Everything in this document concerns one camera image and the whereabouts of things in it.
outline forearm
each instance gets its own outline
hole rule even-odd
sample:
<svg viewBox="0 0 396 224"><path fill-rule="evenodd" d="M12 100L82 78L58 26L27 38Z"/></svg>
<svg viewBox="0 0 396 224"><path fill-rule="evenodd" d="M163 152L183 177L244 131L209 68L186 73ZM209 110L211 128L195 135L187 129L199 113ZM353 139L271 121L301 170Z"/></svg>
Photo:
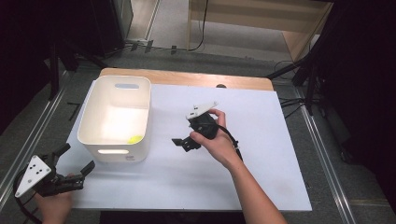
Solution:
<svg viewBox="0 0 396 224"><path fill-rule="evenodd" d="M235 161L229 171L248 224L286 223L244 163Z"/></svg>

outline human hand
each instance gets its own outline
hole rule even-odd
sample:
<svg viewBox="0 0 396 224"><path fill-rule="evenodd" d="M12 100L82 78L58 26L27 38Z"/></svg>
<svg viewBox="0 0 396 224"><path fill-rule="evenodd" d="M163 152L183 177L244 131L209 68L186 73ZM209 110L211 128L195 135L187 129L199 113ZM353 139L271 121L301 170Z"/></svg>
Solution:
<svg viewBox="0 0 396 224"><path fill-rule="evenodd" d="M49 197L35 195L35 202L41 211L44 224L65 223L72 208L72 193L65 192Z"/></svg>
<svg viewBox="0 0 396 224"><path fill-rule="evenodd" d="M218 117L218 125L226 128L224 112L217 109L210 109L208 112L210 114L216 115ZM207 139L197 132L191 132L190 138L192 138L192 140L194 140L196 143L204 146L213 156L213 158L219 161L227 169L230 169L232 164L235 162L241 161L238 157L238 154L235 152L233 142L231 141L229 135L221 129L218 130L214 139Z"/></svg>

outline human arm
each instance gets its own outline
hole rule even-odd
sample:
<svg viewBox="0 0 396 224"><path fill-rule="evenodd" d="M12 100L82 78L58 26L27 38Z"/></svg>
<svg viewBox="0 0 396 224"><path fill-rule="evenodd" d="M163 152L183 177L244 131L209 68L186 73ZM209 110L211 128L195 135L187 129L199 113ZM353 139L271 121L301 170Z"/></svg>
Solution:
<svg viewBox="0 0 396 224"><path fill-rule="evenodd" d="M35 195L35 202L43 216L43 224L63 224L72 208L72 193L66 192L49 197Z"/></svg>
<svg viewBox="0 0 396 224"><path fill-rule="evenodd" d="M226 127L224 112L211 109L209 113L218 117L218 125ZM229 170L247 223L286 223L282 214L262 190L246 165L239 159L227 133L218 130L216 137L212 140L197 132L191 132L190 137L198 144L203 145L217 161Z"/></svg>

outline bin handle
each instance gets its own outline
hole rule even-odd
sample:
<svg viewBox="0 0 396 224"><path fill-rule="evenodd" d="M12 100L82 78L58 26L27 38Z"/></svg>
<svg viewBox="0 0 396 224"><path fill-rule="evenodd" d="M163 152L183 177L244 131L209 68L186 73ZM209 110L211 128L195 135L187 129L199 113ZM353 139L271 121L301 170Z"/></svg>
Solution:
<svg viewBox="0 0 396 224"><path fill-rule="evenodd" d="M129 84L129 83L116 83L114 85L117 89L124 89L124 90L139 90L139 85L137 84Z"/></svg>
<svg viewBox="0 0 396 224"><path fill-rule="evenodd" d="M98 152L100 154L108 154L108 155L128 154L129 153L129 151L126 149L99 149Z"/></svg>

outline black cable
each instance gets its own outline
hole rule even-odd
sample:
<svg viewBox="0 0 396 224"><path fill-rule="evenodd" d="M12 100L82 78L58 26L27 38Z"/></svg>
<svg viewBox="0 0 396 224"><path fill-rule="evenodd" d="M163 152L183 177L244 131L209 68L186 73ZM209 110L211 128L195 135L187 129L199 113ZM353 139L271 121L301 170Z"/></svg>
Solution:
<svg viewBox="0 0 396 224"><path fill-rule="evenodd" d="M209 0L206 0L206 6L205 6L205 14L204 14L204 22L202 23L202 38L201 38L201 43L199 43L198 47L195 49L189 49L189 51L194 51L198 48L201 47L202 43L204 43L204 38L205 38L205 21L206 21L206 12L207 12L207 5L209 3Z"/></svg>
<svg viewBox="0 0 396 224"><path fill-rule="evenodd" d="M295 100L295 99L302 99L302 98L282 98L282 97L278 97L278 99L279 100L285 100L285 101L288 101L288 100Z"/></svg>
<svg viewBox="0 0 396 224"><path fill-rule="evenodd" d="M30 197L25 203L23 203L23 205L26 205L27 203L29 203L30 201L32 201L32 199L35 197L35 195L37 194L37 192L35 192L32 197Z"/></svg>
<svg viewBox="0 0 396 224"><path fill-rule="evenodd" d="M216 125L218 126L222 131L224 131L225 133L228 134L228 136L230 136L231 141L233 142L233 148L235 148L236 154L238 154L239 159L241 159L241 161L243 161L242 159L242 154L239 150L239 146L238 146L238 141L235 140L235 138L233 138L233 135L223 126L217 124L217 123L195 123L195 124L191 124L192 126L201 126L201 125Z"/></svg>
<svg viewBox="0 0 396 224"><path fill-rule="evenodd" d="M178 50L181 50L181 51L195 51L195 50L197 50L198 48L200 48L200 47L202 46L202 44L204 43L204 39L205 39L205 22L206 22L206 13L207 13L207 5L208 5L208 3L209 3L209 0L206 0L205 14L204 14L204 20L203 20L202 32L201 32L201 34L202 34L201 42L199 43L199 45L198 45L195 49L169 49L169 48L160 48L160 47L150 47L150 48L151 48L151 49L163 49L163 50L176 50L176 51L178 51ZM139 44L137 44L137 46L138 46L138 47L141 47L141 48L146 48L145 45L139 45Z"/></svg>
<svg viewBox="0 0 396 224"><path fill-rule="evenodd" d="M38 211L38 207L36 207L36 208L32 211L32 214L36 213L37 211ZM29 217L27 217L27 218L23 221L23 224L28 223L29 220L30 220Z"/></svg>
<svg viewBox="0 0 396 224"><path fill-rule="evenodd" d="M285 103L291 102L291 101L298 101L298 102L303 102L304 99L303 98L294 98L294 99L284 99L283 102L281 102L280 104L283 105Z"/></svg>
<svg viewBox="0 0 396 224"><path fill-rule="evenodd" d="M118 52L120 52L120 51L123 51L123 50L126 50L126 49L129 49L129 48L131 48L131 47L133 47L133 46L134 46L134 45L127 45L127 46L124 46L122 49L113 50L113 51L109 52L109 53L107 54L107 56L106 56L104 59L109 59L109 58L113 57L116 53L118 53Z"/></svg>
<svg viewBox="0 0 396 224"><path fill-rule="evenodd" d="M290 117L292 114L294 114L301 106L303 106L304 104L302 104L302 105L299 105L299 106L297 106L297 108L295 108L293 111L291 111L287 116L285 116L285 119L287 119L288 117Z"/></svg>
<svg viewBox="0 0 396 224"><path fill-rule="evenodd" d="M281 108L285 108L285 107L288 107L288 106L291 106L291 105L297 105L297 104L300 104L300 103L301 102L294 102L294 103L285 104L285 105L282 105Z"/></svg>
<svg viewBox="0 0 396 224"><path fill-rule="evenodd" d="M230 133L226 128L224 128L223 126L221 126L221 125L219 125L219 124L218 124L218 127L219 127L222 131L224 131L225 133L227 133L228 136L230 136L231 141L233 141L233 148L235 148L236 154L238 154L239 159L241 159L241 161L243 161L243 159L242 159L242 154L241 154L241 152L239 151L238 141L236 141L236 140L233 138L233 136L231 135L231 133Z"/></svg>
<svg viewBox="0 0 396 224"><path fill-rule="evenodd" d="M272 73L272 74L270 74L270 75L267 75L267 76L265 76L265 77L266 77L266 78L269 78L269 79L274 79L274 78L276 78L276 77L282 76L283 74L285 74L285 73L287 73L287 72L293 70L293 69L296 68L296 67L300 67L302 64L304 64L304 63L306 62L306 60L308 59L308 55L309 55L309 53L306 54L306 55L305 55L302 59L300 59L299 61L297 61L297 62L295 62L295 63L293 63L293 64L289 64L288 66L285 66L285 67L279 69L278 71L276 71L276 72L274 72L274 73Z"/></svg>
<svg viewBox="0 0 396 224"><path fill-rule="evenodd" d="M17 197L15 197L15 194L17 193L17 189L18 189L18 182L21 178L22 175L24 175L24 173L26 172L27 169L27 165L15 176L14 179L14 183L12 185L12 189L14 192L14 198L15 201L17 202L18 206L20 207L21 211L23 212L23 214L28 217L30 220L32 220L35 224L41 224L41 220L38 219L37 217L35 217L32 213L30 213L25 207L24 207L24 203L21 202L21 200Z"/></svg>
<svg viewBox="0 0 396 224"><path fill-rule="evenodd" d="M286 63L286 62L293 64L292 61L280 61L280 62L278 62L278 63L276 63L276 64L274 65L274 72L276 72L276 67L277 67L280 63ZM279 76L279 77L282 78L282 79L290 80L290 79L285 78L285 77L282 77L282 76Z"/></svg>
<svg viewBox="0 0 396 224"><path fill-rule="evenodd" d="M198 21L198 29L199 29L199 32L201 33L201 35L203 35L204 33L203 33L203 29L201 29L201 21Z"/></svg>
<svg viewBox="0 0 396 224"><path fill-rule="evenodd" d="M294 68L298 68L298 66L296 66L296 65L294 64L293 61L286 60L286 61L280 61L280 62L276 63L275 66L274 66L274 72L276 72L276 67L277 67L280 63L291 63L292 65L294 65Z"/></svg>

